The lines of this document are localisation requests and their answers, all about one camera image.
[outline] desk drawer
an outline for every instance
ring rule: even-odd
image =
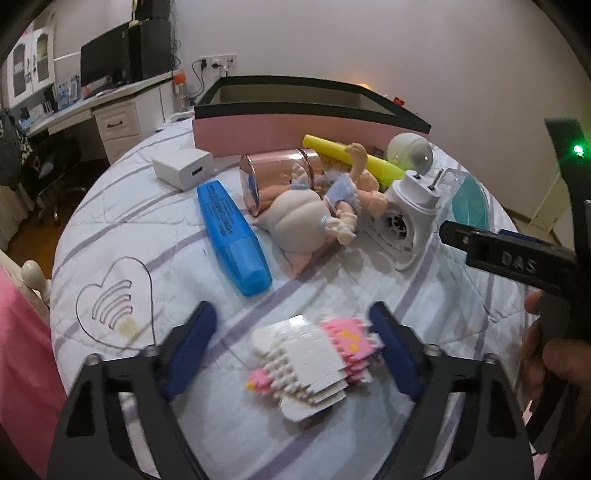
[[[116,140],[109,140],[104,142],[105,152],[109,163],[112,165],[125,155],[130,149],[134,148],[144,138],[142,135],[135,135],[133,137],[117,138]]]
[[[96,125],[103,141],[139,135],[138,114],[133,102],[118,104],[95,112]]]

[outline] white cabinet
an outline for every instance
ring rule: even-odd
[[[171,82],[166,85],[166,91],[172,92]],[[164,123],[165,102],[160,88],[150,88],[131,100],[94,111],[96,126],[111,164],[142,140],[154,135]]]
[[[14,107],[33,94],[31,36],[18,39],[6,60],[8,106]]]
[[[54,83],[53,27],[40,28],[19,38],[5,67],[9,108]]]
[[[53,68],[53,27],[35,30],[31,35],[33,91],[44,89],[56,81]]]

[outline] white desk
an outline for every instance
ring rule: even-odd
[[[53,135],[94,117],[106,156],[114,163],[128,149],[155,133],[173,113],[171,78],[170,72],[163,73],[81,100],[35,123],[27,135],[33,137],[45,130]]]

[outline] heart drawing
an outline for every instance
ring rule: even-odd
[[[141,350],[156,343],[152,278],[137,258],[121,257],[102,282],[86,285],[76,299],[85,334],[106,346]]]

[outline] white building block toy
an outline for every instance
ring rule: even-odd
[[[273,393],[285,418],[304,420],[346,397],[349,383],[369,383],[369,357],[383,344],[360,319],[328,318],[319,325],[298,315],[259,328],[251,341],[263,367],[246,384]]]

